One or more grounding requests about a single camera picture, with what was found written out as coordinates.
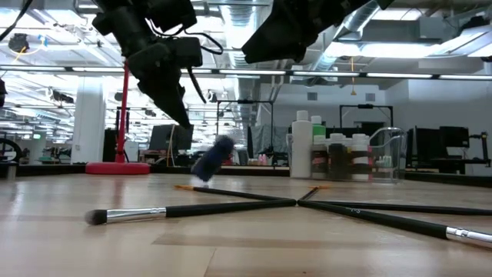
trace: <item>white pillar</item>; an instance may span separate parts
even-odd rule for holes
[[[79,77],[71,163],[102,162],[106,94],[101,77]]]
[[[39,159],[46,147],[46,132],[34,132],[29,145],[29,165],[41,165]]]

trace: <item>brush handle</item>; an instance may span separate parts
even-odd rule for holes
[[[334,201],[316,201],[316,203],[337,205],[353,209],[376,209],[383,211],[399,212],[424,212],[442,215],[492,215],[492,210],[471,209],[461,207],[440,207],[427,205],[395,205],[379,203],[361,203],[361,202],[334,202]]]
[[[306,195],[302,196],[299,200],[308,200],[308,199],[310,199],[311,197],[313,197],[313,195],[316,194],[316,192],[318,190],[320,190],[320,188],[314,187],[310,192],[306,193]]]
[[[172,206],[167,207],[166,217],[171,218],[194,215],[212,215],[217,213],[249,211],[255,209],[291,207],[295,205],[295,200],[285,199],[265,202],[239,202],[224,204]]]
[[[255,194],[246,193],[246,192],[230,192],[230,191],[226,191],[226,190],[222,190],[222,189],[193,187],[193,190],[196,192],[211,193],[211,194],[215,194],[215,195],[237,196],[237,197],[242,197],[242,198],[246,198],[246,199],[254,199],[254,200],[261,200],[261,201],[285,200],[285,198],[282,198],[282,197],[255,195]]]
[[[322,210],[326,212],[334,212],[339,215],[346,215],[356,219],[402,229],[410,232],[416,232],[422,235],[429,235],[439,239],[447,239],[447,226],[430,222],[423,222],[416,219],[406,219],[395,215],[385,215],[377,212],[368,212],[360,209],[345,208],[336,205],[322,204],[318,202],[310,202],[300,200],[299,206]]]

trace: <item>red base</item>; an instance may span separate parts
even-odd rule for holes
[[[151,172],[151,166],[145,163],[90,162],[85,173],[102,175],[144,175]]]

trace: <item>brush bristles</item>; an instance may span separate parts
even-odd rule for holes
[[[85,221],[89,225],[102,225],[108,222],[108,210],[92,210],[85,214]]]

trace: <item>white bottle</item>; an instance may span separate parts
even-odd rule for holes
[[[313,124],[308,120],[308,118],[308,111],[298,111],[297,121],[292,123],[292,178],[311,177]]]

